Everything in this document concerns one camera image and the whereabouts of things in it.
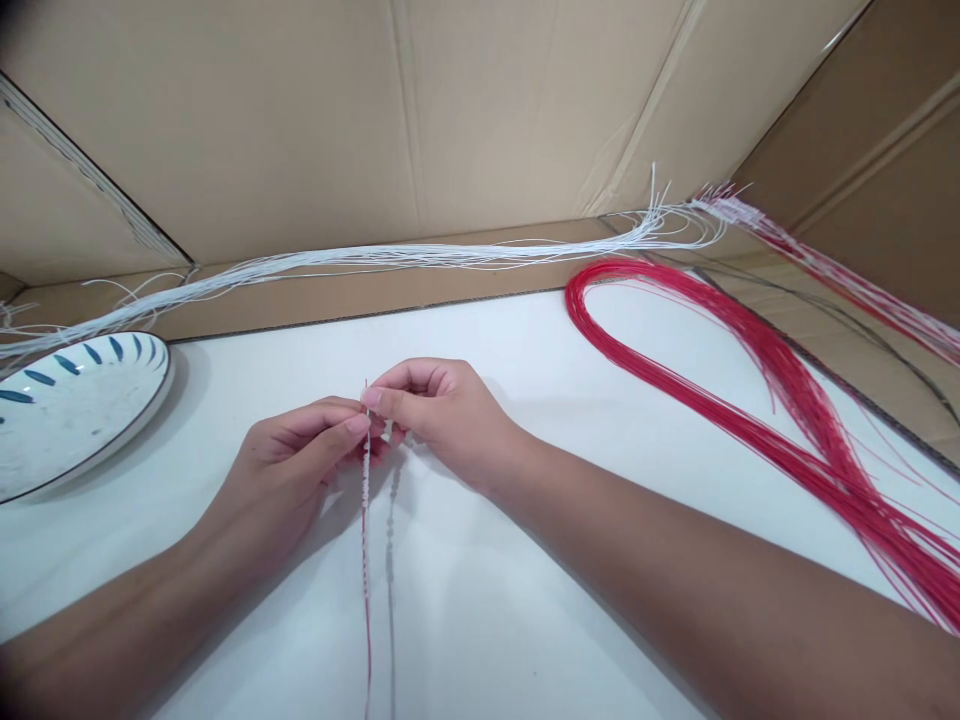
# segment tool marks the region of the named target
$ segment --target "hand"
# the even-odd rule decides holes
[[[371,461],[389,446],[376,437],[355,400],[324,398],[256,423],[233,467],[182,545],[224,581],[263,579],[287,559],[316,518],[337,464],[363,456],[370,428]]]
[[[463,360],[405,360],[367,388],[362,400],[419,435],[444,465],[484,493],[528,437]]]

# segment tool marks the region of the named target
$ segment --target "white cord bundle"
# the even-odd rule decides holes
[[[703,215],[697,213],[693,205],[661,206],[657,203],[660,197],[660,195],[656,195],[652,198],[654,202],[649,210],[632,215],[636,223],[632,230],[603,240],[576,243],[562,243],[551,240],[517,241],[535,243],[530,245],[513,243],[463,246],[371,245],[274,255],[249,260],[218,275],[196,282],[188,282],[179,287],[163,290],[142,298],[137,297],[136,293],[148,283],[144,283],[134,291],[123,288],[128,297],[115,310],[72,327],[58,325],[16,327],[13,325],[16,314],[29,306],[8,307],[0,303],[0,319],[2,319],[0,335],[29,338],[0,345],[0,360],[6,359],[16,362],[29,355],[47,353],[63,345],[104,333],[129,329],[142,323],[146,323],[144,326],[144,329],[146,329],[160,314],[168,310],[190,302],[210,300],[244,285],[298,277],[352,275],[405,268],[444,267],[508,270],[540,263],[616,254],[626,250],[695,250],[716,242],[723,234],[725,229],[723,222],[718,224],[707,222]],[[683,226],[676,230],[665,230],[666,222],[670,217],[683,220]],[[699,232],[699,237],[695,242],[678,243],[658,239],[659,237],[677,234],[689,227],[695,227]],[[298,267],[323,266],[337,266],[345,269],[309,275],[281,275],[281,273]],[[94,280],[90,282],[112,281]]]

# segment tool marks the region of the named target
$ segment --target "white table surface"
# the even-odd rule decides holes
[[[597,288],[589,304],[616,337],[801,438],[722,328],[631,287]],[[56,496],[0,507],[2,638],[181,537],[253,422],[324,395],[357,397],[365,379],[418,355],[469,360],[536,435],[899,601],[830,511],[610,364],[552,292],[175,346],[179,376],[139,437]],[[960,532],[957,506],[903,474],[952,497],[958,485],[825,384],[881,489]],[[702,716],[642,640],[422,448],[402,449],[374,484],[372,718]],[[148,714],[363,716],[358,473],[339,485],[300,563],[224,623]]]

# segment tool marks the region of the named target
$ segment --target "white plate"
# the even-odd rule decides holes
[[[106,460],[153,417],[172,380],[166,343],[124,332],[58,350],[0,382],[0,503]]]

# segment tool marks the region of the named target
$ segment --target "red string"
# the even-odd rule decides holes
[[[585,302],[588,286],[611,279],[653,282],[729,327],[820,457],[611,337],[590,316]],[[853,528],[884,574],[890,578],[886,565],[898,578],[903,587],[891,584],[910,607],[960,634],[960,551],[876,490],[826,392],[778,331],[716,288],[642,260],[603,260],[587,267],[568,283],[566,302],[574,325],[611,362],[698,412],[826,503]]]
[[[370,408],[360,405],[360,411],[370,417]],[[370,635],[370,566],[367,563],[367,515],[370,505],[370,454],[373,452],[373,443],[370,430],[367,430],[367,441],[363,447],[363,489],[360,501],[360,552],[363,558],[363,610],[367,623],[367,700],[364,705],[364,720],[370,718],[370,694],[373,689],[373,642]]]

